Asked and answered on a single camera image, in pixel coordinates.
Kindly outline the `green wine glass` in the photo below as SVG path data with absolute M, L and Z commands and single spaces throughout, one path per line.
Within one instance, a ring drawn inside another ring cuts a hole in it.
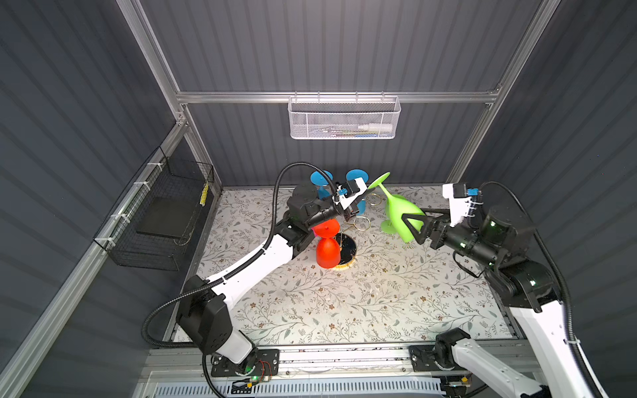
M 396 227 L 394 227 L 390 220 L 384 220 L 381 223 L 381 230 L 383 233 L 388 235 L 394 235 L 397 233 Z
M 368 185 L 369 191 L 380 187 L 388 199 L 388 217 L 391 223 L 396 227 L 398 235 L 405 243 L 409 243 L 414 240 L 408 228 L 403 223 L 401 215 L 403 213 L 417 213 L 420 208 L 412 202 L 404 198 L 399 198 L 396 195 L 392 195 L 386 187 L 383 186 L 383 182 L 390 176 L 390 172 L 385 172 L 383 175 L 374 180 Z M 416 228 L 420 228 L 421 222 L 413 222 Z

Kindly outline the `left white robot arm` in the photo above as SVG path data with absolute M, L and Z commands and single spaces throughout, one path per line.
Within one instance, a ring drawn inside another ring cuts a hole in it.
M 372 191 L 361 177 L 338 184 L 335 194 L 325 198 L 309 182 L 298 185 L 282 219 L 275 222 L 273 237 L 225 270 L 205 280 L 195 275 L 187 281 L 190 295 L 179 302 L 177 325 L 202 354 L 218 354 L 239 373 L 249 373 L 258 349 L 233 325 L 232 309 L 272 271 L 305 251 L 315 238 L 315 227 L 337 217 L 356 217 L 358 204 Z

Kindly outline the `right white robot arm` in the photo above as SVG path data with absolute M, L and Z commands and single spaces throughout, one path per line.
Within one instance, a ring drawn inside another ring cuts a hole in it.
M 565 280 L 551 260 L 540 264 L 527 256 L 537 230 L 524 210 L 493 206 L 477 229 L 455 225 L 452 211 L 428 217 L 411 203 L 399 216 L 417 243 L 448 246 L 480 266 L 481 276 L 522 328 L 546 381 L 505 365 L 460 328 L 436 337 L 429 357 L 438 368 L 469 371 L 505 397 L 605 396 L 573 331 Z

